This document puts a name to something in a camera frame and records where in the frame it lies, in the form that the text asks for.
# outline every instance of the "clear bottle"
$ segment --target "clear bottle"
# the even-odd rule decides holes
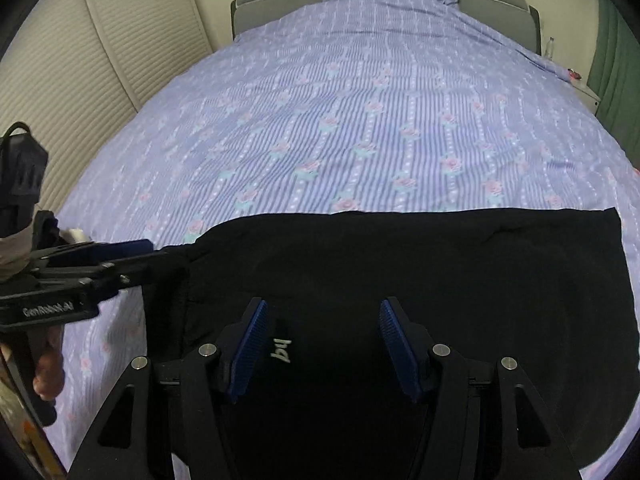
[[[549,41],[546,42],[545,57],[547,59],[554,58],[554,41],[554,38],[549,38]]]

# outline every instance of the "black garment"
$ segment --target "black garment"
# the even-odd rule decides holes
[[[402,396],[378,333],[388,296],[466,358],[516,358],[580,467],[606,451],[640,390],[613,209],[263,215],[168,250],[187,275],[145,291],[152,359],[214,342],[254,296],[274,309],[271,337],[291,341],[290,363],[271,357],[270,341],[246,398],[224,414],[248,478],[310,462],[317,478],[323,467],[338,478],[406,473],[424,413]]]

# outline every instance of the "nightstand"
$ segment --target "nightstand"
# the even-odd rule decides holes
[[[598,106],[600,106],[600,98],[586,83],[583,83],[582,79],[571,79],[571,85],[574,87],[575,93],[580,98],[580,101],[595,115],[598,111]]]

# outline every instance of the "black cloth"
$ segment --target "black cloth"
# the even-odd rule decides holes
[[[270,338],[291,341],[290,363],[271,357],[269,341],[225,415],[248,478],[310,462],[338,478],[406,473],[424,413],[399,391],[378,332],[388,296],[466,358],[516,358],[580,467],[606,451],[640,391],[614,209],[262,215],[167,250],[186,271],[144,291],[156,362],[214,342],[254,296],[273,309]]]

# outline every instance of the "white logo on shirt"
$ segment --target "white logo on shirt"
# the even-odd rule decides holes
[[[286,339],[274,339],[274,344],[276,345],[275,350],[271,353],[271,357],[275,357],[276,359],[280,359],[284,363],[290,363],[289,354],[287,353],[287,346],[291,344],[291,341]]]

